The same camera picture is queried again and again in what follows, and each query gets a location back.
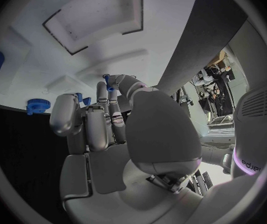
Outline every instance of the purple light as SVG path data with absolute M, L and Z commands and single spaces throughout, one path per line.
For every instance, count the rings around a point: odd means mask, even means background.
M 252 173 L 250 170 L 246 169 L 241 162 L 238 160 L 237 155 L 236 155 L 236 148 L 234 148 L 233 151 L 233 159 L 235 161 L 235 163 L 237 164 L 237 166 L 245 173 L 249 174 L 249 175 L 254 175 L 255 173 Z

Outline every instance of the vent grille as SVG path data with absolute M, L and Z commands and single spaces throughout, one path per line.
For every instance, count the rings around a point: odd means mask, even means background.
M 267 115 L 267 90 L 248 98 L 242 107 L 242 116 L 256 117 Z

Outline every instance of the person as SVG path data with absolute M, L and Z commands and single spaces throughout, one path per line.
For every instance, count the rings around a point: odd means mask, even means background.
M 193 84 L 195 86 L 201 86 L 201 85 L 209 85 L 214 78 L 212 76 L 209 76 L 205 69 L 201 69 L 200 72 L 198 72 L 193 78 Z

